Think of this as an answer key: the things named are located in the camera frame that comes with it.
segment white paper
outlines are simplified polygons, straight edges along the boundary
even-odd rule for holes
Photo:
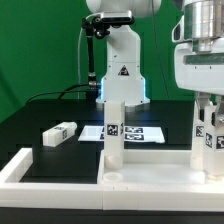
[[[104,141],[104,127],[86,125],[79,141]],[[160,127],[125,126],[124,141],[164,143],[165,139]]]

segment white platform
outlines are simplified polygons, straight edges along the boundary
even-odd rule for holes
[[[0,172],[0,206],[224,211],[224,185],[206,184],[203,172],[191,170],[190,151],[125,150],[117,171],[104,170],[103,158],[102,151],[95,185],[19,183],[32,164],[32,149],[22,149]],[[105,181],[111,172],[114,180]]]

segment green screen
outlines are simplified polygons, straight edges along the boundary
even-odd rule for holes
[[[32,95],[62,91],[78,82],[78,37],[81,19],[89,14],[85,0],[0,1],[0,121],[24,106]],[[171,0],[163,0],[155,18],[158,50],[172,100],[193,99],[192,92],[178,89],[174,78],[175,45],[171,32],[181,15]],[[151,100],[167,100],[153,19],[136,19],[132,28],[142,39],[141,73],[146,78],[147,96]],[[95,40],[94,47],[100,81],[106,72],[106,40]],[[83,36],[82,82],[87,81],[87,71]]]

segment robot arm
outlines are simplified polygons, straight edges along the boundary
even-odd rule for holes
[[[86,2],[93,13],[99,13],[92,22],[95,36],[100,39],[107,35],[107,73],[101,81],[101,95],[96,100],[98,107],[108,100],[124,101],[127,111],[147,105],[145,79],[140,74],[141,40],[129,25],[134,22],[133,17],[154,15],[161,0]]]

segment black table surface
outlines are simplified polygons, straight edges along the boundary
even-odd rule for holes
[[[152,101],[125,114],[125,125],[161,127],[164,144],[125,143],[125,149],[190,150],[192,101]],[[104,112],[85,100],[35,100],[0,124],[0,170],[22,148],[33,148],[33,165],[21,182],[96,183],[103,142],[78,142],[85,125],[103,125]],[[42,145],[42,133],[65,121],[75,136],[59,146]],[[0,208],[0,223],[223,223],[222,213]]]

